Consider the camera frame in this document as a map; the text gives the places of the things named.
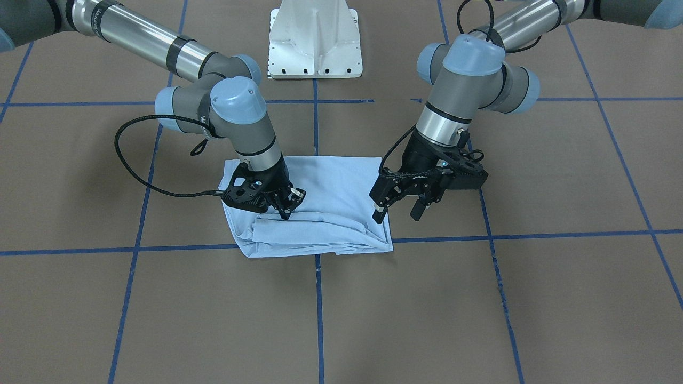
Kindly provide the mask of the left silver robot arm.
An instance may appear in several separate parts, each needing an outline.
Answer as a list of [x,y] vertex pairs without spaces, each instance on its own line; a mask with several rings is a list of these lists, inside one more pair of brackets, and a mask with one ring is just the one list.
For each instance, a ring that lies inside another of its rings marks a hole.
[[505,62],[508,54],[532,47],[544,34],[578,19],[605,20],[646,29],[681,25],[681,1],[526,1],[452,44],[430,44],[417,72],[432,86],[397,172],[380,165],[369,197],[373,221],[382,223],[398,200],[417,197],[411,216],[441,201],[446,190],[477,190],[488,177],[483,153],[466,151],[477,111],[517,114],[529,110],[540,82],[529,69]]

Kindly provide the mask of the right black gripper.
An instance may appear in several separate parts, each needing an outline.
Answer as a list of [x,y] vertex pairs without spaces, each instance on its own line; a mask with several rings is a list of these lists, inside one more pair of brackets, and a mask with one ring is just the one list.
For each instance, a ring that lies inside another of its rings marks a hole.
[[279,160],[273,167],[264,170],[264,192],[269,207],[278,211],[281,219],[288,220],[293,209],[299,207],[306,197],[306,191],[293,187],[284,160]]

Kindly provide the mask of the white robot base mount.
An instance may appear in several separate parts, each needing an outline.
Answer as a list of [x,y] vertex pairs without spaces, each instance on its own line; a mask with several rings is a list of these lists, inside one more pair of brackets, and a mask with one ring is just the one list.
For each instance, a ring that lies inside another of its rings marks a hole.
[[268,78],[362,76],[359,17],[346,1],[283,1],[269,22]]

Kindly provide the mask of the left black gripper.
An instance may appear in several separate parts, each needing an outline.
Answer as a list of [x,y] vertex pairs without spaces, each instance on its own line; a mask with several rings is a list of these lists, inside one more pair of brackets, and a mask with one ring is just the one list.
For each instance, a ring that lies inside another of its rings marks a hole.
[[[399,170],[393,171],[385,163],[405,139],[408,142],[401,156],[401,166]],[[410,216],[414,221],[419,221],[424,212],[441,199],[444,192],[441,187],[444,172],[449,173],[447,161],[436,146],[416,131],[405,132],[380,161],[378,177],[371,188],[373,221],[382,224],[388,209],[408,195],[417,195]]]

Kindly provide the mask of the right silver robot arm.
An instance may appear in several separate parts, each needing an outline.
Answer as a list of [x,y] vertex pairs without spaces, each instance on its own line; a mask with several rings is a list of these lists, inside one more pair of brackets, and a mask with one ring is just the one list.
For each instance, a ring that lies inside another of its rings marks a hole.
[[242,211],[274,209],[283,220],[303,202],[306,193],[290,181],[253,58],[225,56],[117,1],[2,1],[2,52],[66,31],[119,46],[186,81],[160,90],[151,116],[120,126],[114,146],[124,167],[129,166],[119,144],[124,130],[158,119],[168,130],[202,136],[193,156],[211,140],[232,144],[237,166],[229,185],[202,195],[218,196]]

